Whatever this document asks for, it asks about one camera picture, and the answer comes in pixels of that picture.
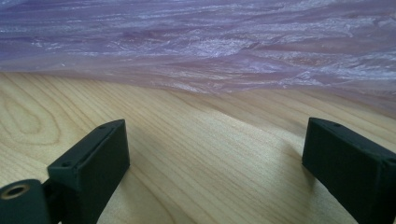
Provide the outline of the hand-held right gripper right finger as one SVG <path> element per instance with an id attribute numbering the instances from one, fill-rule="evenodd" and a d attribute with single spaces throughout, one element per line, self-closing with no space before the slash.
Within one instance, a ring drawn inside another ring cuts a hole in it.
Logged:
<path id="1" fill-rule="evenodd" d="M 339 123 L 311 118 L 302 164 L 359 224 L 396 219 L 396 153 Z"/>

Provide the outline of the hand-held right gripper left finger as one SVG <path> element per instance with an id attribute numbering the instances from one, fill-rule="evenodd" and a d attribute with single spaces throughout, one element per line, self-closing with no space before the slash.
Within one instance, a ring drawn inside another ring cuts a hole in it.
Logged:
<path id="1" fill-rule="evenodd" d="M 64 205 L 62 224 L 96 224 L 130 166 L 123 119 L 92 130 L 48 167 Z"/>

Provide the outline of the purple plastic bag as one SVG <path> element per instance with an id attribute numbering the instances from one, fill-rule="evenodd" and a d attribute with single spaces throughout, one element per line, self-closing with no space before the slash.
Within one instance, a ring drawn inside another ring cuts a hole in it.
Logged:
<path id="1" fill-rule="evenodd" d="M 0 72 L 320 88 L 396 117 L 396 0 L 0 0 Z"/>

